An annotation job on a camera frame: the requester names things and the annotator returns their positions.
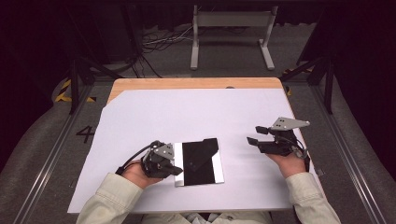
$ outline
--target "chair leg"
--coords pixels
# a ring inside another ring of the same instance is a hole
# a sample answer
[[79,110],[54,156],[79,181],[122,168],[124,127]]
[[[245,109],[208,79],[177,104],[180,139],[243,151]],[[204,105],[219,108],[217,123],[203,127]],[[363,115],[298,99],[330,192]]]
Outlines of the chair leg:
[[194,31],[194,38],[192,40],[192,53],[191,53],[191,70],[198,69],[198,52],[199,52],[199,40],[198,40],[198,8],[194,6],[194,16],[192,19],[192,29]]
[[272,16],[268,20],[267,26],[266,26],[266,31],[265,31],[265,37],[264,39],[260,39],[260,48],[262,49],[262,56],[264,57],[265,63],[267,64],[268,70],[272,71],[275,69],[274,63],[272,61],[270,51],[268,50],[268,41],[270,39],[270,35],[272,32],[272,28],[274,26],[275,18],[276,18],[276,12],[277,12],[277,7],[273,7],[271,14]]

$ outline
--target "person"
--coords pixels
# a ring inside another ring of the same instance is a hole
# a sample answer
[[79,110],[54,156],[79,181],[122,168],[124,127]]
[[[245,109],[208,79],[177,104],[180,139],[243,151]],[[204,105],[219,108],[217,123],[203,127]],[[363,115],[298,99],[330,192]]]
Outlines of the person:
[[[302,223],[341,223],[337,214],[323,197],[312,174],[305,171],[304,160],[294,153],[283,157],[267,156],[279,167],[290,191],[290,202],[294,205]],[[133,210],[145,188],[160,182],[159,178],[148,178],[140,164],[129,166],[122,176],[108,174],[82,208],[77,223],[122,223]],[[211,214],[208,221],[196,213],[144,215],[143,224],[270,224],[268,212],[224,212]]]

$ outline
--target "white sleeve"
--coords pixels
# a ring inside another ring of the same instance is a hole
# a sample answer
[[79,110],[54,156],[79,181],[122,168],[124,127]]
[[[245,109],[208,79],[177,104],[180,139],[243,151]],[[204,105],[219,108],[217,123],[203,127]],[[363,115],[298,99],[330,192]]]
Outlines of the white sleeve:
[[332,206],[323,197],[315,178],[300,173],[286,178],[290,202],[302,223],[341,223]]
[[120,175],[108,174],[82,208],[77,223],[122,223],[143,190]]

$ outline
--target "number 4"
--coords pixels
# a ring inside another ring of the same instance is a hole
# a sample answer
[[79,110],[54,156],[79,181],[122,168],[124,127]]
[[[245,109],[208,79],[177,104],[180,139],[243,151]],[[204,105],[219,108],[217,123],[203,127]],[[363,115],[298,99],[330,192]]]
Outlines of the number 4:
[[95,134],[95,133],[91,133],[91,130],[92,130],[92,127],[91,126],[87,126],[83,130],[81,130],[78,133],[76,133],[76,135],[85,135],[84,144],[86,144],[88,142],[88,138],[90,137],[90,135],[94,135]]

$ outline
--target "white paper sheet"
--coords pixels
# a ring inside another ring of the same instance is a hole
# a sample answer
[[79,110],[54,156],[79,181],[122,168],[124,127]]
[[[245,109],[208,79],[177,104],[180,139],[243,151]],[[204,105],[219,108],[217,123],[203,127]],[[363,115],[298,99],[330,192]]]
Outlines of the white paper sheet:
[[[102,112],[68,213],[79,213],[107,173],[152,141],[211,137],[219,141],[224,184],[176,188],[169,176],[144,191],[134,212],[290,208],[277,166],[247,141],[273,141],[255,127],[269,127],[278,117],[294,118],[282,89],[124,91]],[[294,132],[304,144],[300,131]]]

